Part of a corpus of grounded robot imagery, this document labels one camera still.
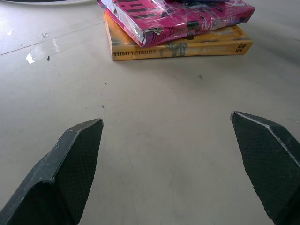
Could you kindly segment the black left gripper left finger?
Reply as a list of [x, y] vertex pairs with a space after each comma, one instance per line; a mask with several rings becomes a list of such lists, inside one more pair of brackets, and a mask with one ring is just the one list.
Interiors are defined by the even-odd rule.
[[0, 225], [78, 225], [97, 166], [103, 120], [67, 129], [0, 211]]

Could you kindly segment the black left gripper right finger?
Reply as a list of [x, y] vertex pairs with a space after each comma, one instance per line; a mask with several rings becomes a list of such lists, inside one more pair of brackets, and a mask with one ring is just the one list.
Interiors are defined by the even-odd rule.
[[245, 171], [274, 225], [300, 225], [300, 142], [263, 117], [231, 114]]

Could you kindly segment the yellow paperback book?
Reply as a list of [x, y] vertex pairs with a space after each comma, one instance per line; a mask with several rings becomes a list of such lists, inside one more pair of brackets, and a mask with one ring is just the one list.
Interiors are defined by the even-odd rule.
[[153, 47], [140, 47], [106, 12], [104, 22], [113, 61], [244, 55], [253, 44], [250, 37], [234, 25]]

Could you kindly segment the pink paperback book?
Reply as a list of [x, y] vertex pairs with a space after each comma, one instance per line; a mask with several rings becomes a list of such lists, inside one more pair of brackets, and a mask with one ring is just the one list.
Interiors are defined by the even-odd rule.
[[246, 23], [255, 8], [243, 0], [97, 0], [140, 46], [152, 47], [189, 35]]

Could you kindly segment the white clear tape strip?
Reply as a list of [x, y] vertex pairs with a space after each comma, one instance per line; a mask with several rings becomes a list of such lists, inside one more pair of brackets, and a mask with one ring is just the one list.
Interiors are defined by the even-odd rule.
[[58, 54], [60, 47], [56, 39], [47, 40], [37, 45], [30, 53], [26, 56], [26, 61], [29, 64], [35, 63], [39, 60], [50, 60], [50, 57]]

